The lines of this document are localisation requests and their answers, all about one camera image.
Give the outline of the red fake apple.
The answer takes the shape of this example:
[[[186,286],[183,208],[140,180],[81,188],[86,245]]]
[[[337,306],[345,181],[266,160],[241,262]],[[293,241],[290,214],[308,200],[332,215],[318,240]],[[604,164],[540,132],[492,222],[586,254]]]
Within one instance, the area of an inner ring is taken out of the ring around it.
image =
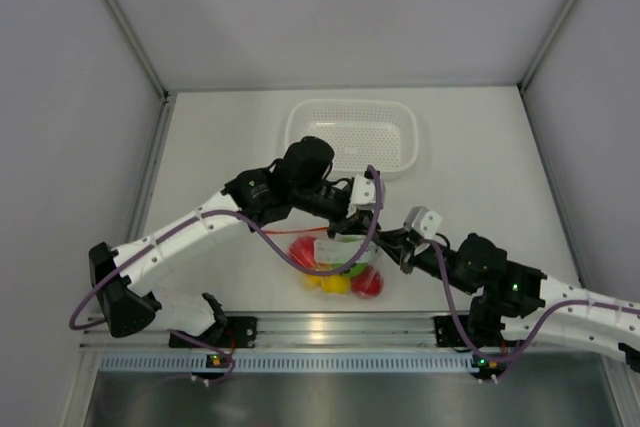
[[[312,236],[300,236],[296,238],[289,245],[288,254],[290,259],[304,268],[314,269],[316,267],[314,254],[315,240],[316,238]]]

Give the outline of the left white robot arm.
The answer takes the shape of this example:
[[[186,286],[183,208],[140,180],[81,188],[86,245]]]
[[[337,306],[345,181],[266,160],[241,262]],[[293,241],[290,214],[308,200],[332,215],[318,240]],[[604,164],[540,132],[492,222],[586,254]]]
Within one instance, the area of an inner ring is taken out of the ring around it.
[[[115,248],[94,246],[91,283],[111,336],[124,338],[153,326],[181,331],[204,346],[219,344],[226,319],[215,297],[172,294],[164,281],[200,251],[284,220],[294,209],[338,223],[373,200],[369,177],[327,179],[333,157],[328,143],[305,137],[269,166],[239,173],[174,223]]]

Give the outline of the clear zip bag orange seal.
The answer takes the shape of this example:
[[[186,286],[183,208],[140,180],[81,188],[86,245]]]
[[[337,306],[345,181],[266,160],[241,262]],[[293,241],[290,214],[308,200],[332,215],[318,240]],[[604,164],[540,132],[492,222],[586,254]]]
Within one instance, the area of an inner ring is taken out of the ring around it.
[[[335,238],[329,238],[327,236],[327,228],[319,227],[312,229],[297,229],[297,230],[267,230],[266,235],[273,240],[289,257],[288,249],[289,245],[300,236],[312,236],[315,237],[315,261],[316,267],[314,271],[334,271],[344,265],[361,247],[363,236],[345,236],[337,235]],[[367,263],[368,266],[378,268],[379,257],[381,256],[380,248],[371,242],[362,256],[356,263]],[[316,296],[352,296],[363,300],[369,300],[373,298],[361,298],[350,291],[346,295],[327,294],[322,291],[310,292]]]

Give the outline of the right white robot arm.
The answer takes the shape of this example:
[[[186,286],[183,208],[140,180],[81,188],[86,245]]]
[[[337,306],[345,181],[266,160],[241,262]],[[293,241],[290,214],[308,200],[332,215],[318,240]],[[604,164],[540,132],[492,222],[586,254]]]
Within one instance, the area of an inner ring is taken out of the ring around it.
[[[401,271],[440,280],[449,321],[480,358],[500,342],[517,343],[513,362],[534,342],[595,352],[639,369],[639,304],[564,283],[509,260],[505,250],[475,233],[451,249],[401,229],[375,235]]]

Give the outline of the green fake watermelon ball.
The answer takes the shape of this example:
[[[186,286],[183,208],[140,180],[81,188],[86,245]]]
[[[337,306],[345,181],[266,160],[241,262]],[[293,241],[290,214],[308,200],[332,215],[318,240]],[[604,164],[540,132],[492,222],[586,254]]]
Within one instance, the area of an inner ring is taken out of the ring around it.
[[[368,267],[367,263],[356,263],[352,267],[350,267],[348,270],[343,270],[339,272],[339,275],[346,278],[354,278],[361,275],[366,270],[367,267]]]

